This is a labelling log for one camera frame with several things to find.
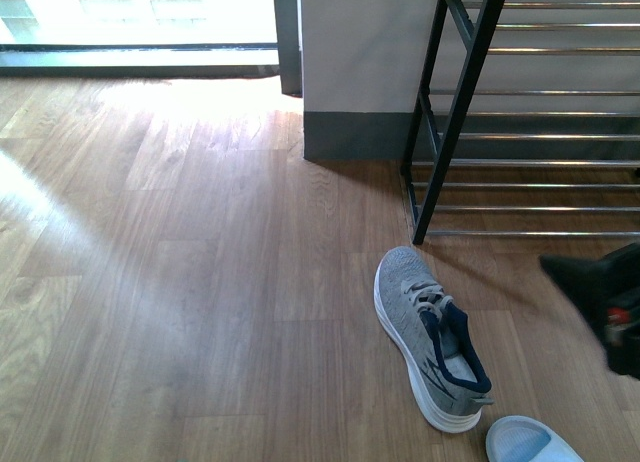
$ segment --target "white slipper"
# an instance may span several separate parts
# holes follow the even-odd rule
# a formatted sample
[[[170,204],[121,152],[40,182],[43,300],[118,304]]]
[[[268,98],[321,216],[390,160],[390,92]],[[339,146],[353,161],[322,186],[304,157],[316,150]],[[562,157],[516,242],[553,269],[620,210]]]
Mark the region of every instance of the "white slipper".
[[[489,462],[584,462],[549,427],[520,415],[497,420],[486,446]]]

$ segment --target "black object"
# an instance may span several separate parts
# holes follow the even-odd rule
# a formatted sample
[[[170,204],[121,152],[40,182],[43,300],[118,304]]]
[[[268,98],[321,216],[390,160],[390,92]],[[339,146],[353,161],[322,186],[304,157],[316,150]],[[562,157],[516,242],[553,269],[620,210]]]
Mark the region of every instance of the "black object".
[[[595,261],[541,255],[540,265],[588,322],[609,368],[640,379],[640,244]]]
[[[412,214],[416,224],[413,234],[413,243],[422,244],[427,233],[427,227],[433,216],[438,196],[447,175],[453,152],[462,130],[462,124],[467,116],[473,93],[484,65],[484,60],[495,32],[500,12],[505,0],[483,0],[480,8],[476,24],[471,22],[466,8],[460,0],[438,0],[436,4],[433,25],[431,28],[431,36],[427,47],[427,56],[422,69],[422,78],[418,88],[418,97],[416,99],[407,145],[404,157],[402,159],[401,172],[405,178],[406,186],[409,190],[409,200],[412,205]],[[467,49],[467,55],[464,61],[464,67],[458,80],[458,87],[451,104],[451,110],[447,117],[447,122],[442,133],[442,138],[438,134],[435,116],[431,110],[431,102],[429,100],[429,86],[431,84],[431,76],[436,63],[436,54],[440,45],[442,29],[444,27],[447,8],[451,12],[451,16],[458,27],[460,37]],[[418,138],[418,132],[422,124],[423,116],[426,118],[428,125],[427,135],[433,151],[434,169],[429,181],[427,195],[422,202],[422,207],[418,212],[416,207],[415,192],[411,180],[411,164],[413,152]]]

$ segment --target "gray sneaker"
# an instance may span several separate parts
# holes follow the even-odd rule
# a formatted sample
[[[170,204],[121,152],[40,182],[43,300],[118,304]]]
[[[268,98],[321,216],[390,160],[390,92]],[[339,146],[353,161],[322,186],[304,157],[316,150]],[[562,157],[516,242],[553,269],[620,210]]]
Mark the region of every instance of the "gray sneaker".
[[[464,432],[480,420],[491,381],[471,345],[467,314],[453,305],[422,258],[409,247],[384,256],[374,286],[378,318],[400,348],[413,395],[427,421]]]

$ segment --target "glass door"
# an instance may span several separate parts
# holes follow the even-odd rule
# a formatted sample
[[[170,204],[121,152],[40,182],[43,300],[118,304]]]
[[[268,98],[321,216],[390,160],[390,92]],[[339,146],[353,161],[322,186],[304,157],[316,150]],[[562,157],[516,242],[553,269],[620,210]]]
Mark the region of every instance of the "glass door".
[[[0,0],[0,44],[274,45],[273,0]]]

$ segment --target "shoelace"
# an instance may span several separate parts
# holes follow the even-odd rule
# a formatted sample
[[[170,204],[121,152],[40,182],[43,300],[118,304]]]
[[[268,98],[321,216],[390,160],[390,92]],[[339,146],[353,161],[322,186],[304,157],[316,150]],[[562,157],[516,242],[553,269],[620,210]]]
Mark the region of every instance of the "shoelace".
[[[444,307],[453,300],[453,297],[444,293],[441,285],[429,284],[424,280],[404,280],[400,288],[403,293],[410,294],[411,303],[418,313],[427,310],[434,314],[438,320],[442,319],[442,311],[435,304]]]

